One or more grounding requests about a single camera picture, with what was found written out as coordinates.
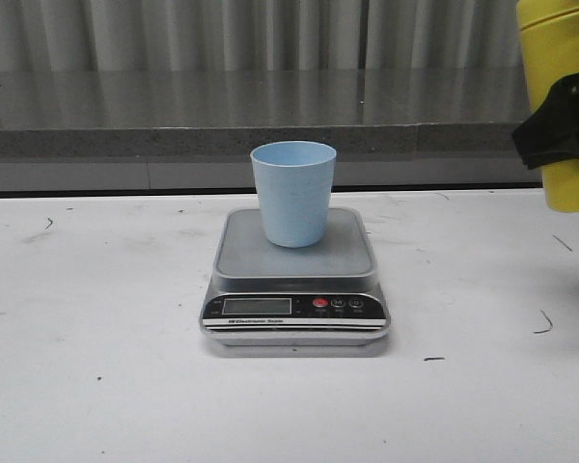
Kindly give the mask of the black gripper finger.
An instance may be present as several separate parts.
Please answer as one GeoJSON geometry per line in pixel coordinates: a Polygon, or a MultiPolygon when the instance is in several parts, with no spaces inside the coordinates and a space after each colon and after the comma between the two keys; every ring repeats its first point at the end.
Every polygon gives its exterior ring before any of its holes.
{"type": "Polygon", "coordinates": [[[530,170],[579,159],[579,73],[556,81],[539,108],[511,137],[530,170]]]}

